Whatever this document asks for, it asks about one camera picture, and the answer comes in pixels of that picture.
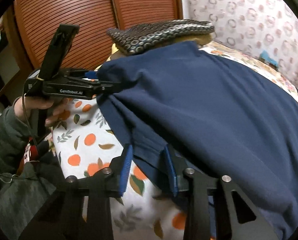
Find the left forearm grey sleeve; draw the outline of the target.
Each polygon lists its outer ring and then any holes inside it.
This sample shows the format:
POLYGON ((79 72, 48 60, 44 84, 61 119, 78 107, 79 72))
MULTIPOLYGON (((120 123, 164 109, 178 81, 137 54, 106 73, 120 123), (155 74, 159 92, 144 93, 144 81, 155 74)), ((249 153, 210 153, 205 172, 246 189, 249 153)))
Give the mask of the left forearm grey sleeve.
POLYGON ((38 210, 64 181, 52 151, 38 162, 28 162, 19 177, 30 133, 12 106, 0 116, 0 237, 18 239, 38 210))

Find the person's left hand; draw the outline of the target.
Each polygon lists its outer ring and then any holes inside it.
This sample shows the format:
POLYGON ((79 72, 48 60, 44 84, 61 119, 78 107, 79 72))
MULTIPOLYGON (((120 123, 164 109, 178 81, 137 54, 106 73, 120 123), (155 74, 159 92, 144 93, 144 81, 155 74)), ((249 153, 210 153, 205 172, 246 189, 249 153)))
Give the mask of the person's left hand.
MULTIPOLYGON (((45 120, 45 126, 50 127, 54 123, 56 123, 58 120, 60 120, 60 115, 65 111, 66 106, 69 102, 68 98, 63 98, 60 103, 56 104, 56 107, 53 110, 53 113, 48 116, 45 120)), ((34 98, 34 97, 24 97, 19 98, 15 103, 14 103, 14 113, 16 117, 20 120, 25 122, 27 116, 31 115, 31 112, 34 109, 49 109, 53 106, 54 101, 52 100, 44 100, 42 98, 34 98)))

